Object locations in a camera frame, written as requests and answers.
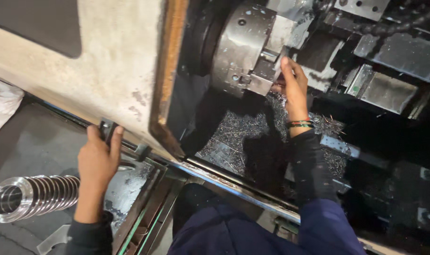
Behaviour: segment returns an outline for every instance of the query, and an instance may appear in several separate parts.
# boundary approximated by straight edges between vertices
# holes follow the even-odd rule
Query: metal ring
[[[21,219],[30,209],[33,200],[33,189],[31,184],[23,177],[9,178],[0,183],[0,191],[5,186],[17,186],[21,191],[21,202],[19,206],[11,213],[0,212],[0,222],[8,223]]]

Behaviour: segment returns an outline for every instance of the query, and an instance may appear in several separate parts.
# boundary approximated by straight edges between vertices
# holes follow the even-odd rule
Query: metal shavings
[[[212,138],[196,155],[212,164],[218,165],[233,173],[245,177],[245,163],[247,155],[244,151],[244,141],[250,138],[259,138],[263,135],[274,135],[282,142],[286,142],[286,122],[288,113],[285,109],[286,96],[280,93],[269,93],[267,102],[261,113],[256,116],[237,115],[228,111]],[[316,134],[327,134],[339,139],[343,133],[344,124],[315,113],[309,113],[314,121]],[[270,127],[267,120],[273,118],[274,126]],[[347,159],[324,150],[324,157],[329,169],[335,178],[342,178]]]
[[[271,135],[286,142],[286,97],[280,93],[269,93],[266,98],[262,112],[255,116],[241,116],[228,110],[198,156],[244,177],[247,159],[243,148],[245,139]],[[270,127],[267,121],[272,119],[274,125]]]
[[[322,148],[324,152],[324,158],[327,161],[328,169],[333,175],[334,179],[342,179],[348,159],[338,154],[331,152],[330,150]]]
[[[330,118],[327,118],[316,113],[309,113],[309,117],[314,121],[314,132],[316,134],[329,135],[337,139],[340,139],[340,133],[345,134],[342,132],[345,124],[334,120],[331,115]]]

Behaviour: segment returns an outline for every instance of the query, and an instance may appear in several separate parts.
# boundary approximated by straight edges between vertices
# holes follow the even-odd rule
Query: fingers
[[[281,84],[273,84],[272,87],[270,88],[270,91],[278,92],[281,94],[285,93],[284,87]]]
[[[297,77],[297,78],[305,77],[306,78],[302,67],[299,64],[297,64],[297,62],[293,61],[292,59],[289,59],[289,65],[291,66],[292,70],[294,71],[295,77]]]
[[[306,77],[305,73],[303,72],[302,67],[297,64],[297,62],[293,61],[292,59],[289,60],[289,64],[292,67],[292,70],[295,73],[295,78],[297,79],[297,83],[299,87],[301,88],[302,92],[306,94],[306,91],[308,89],[308,78]]]
[[[122,144],[122,136],[124,134],[124,128],[121,126],[117,126],[112,134],[111,138],[111,149],[110,149],[110,158],[111,160],[117,162],[119,161],[119,157],[121,155],[121,144]]]
[[[281,59],[281,71],[283,73],[284,79],[286,80],[286,96],[289,97],[295,93],[296,89],[300,90],[300,88],[292,72],[290,59],[288,57],[283,57]]]
[[[95,125],[90,125],[87,127],[87,140],[89,142],[98,142],[100,139],[99,128]]]

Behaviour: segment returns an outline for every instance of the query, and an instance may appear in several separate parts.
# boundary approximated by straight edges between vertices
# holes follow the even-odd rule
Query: stacked metal rings
[[[78,201],[75,176],[13,177],[0,183],[0,222],[59,211]]]

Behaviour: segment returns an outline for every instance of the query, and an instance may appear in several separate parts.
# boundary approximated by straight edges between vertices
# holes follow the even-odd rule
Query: metal plate
[[[335,8],[379,21],[390,0],[337,0]]]
[[[0,0],[0,27],[68,57],[81,55],[76,0]]]
[[[361,99],[401,114],[417,92],[417,87],[376,72]]]
[[[364,35],[354,54],[430,83],[430,42],[410,34]]]

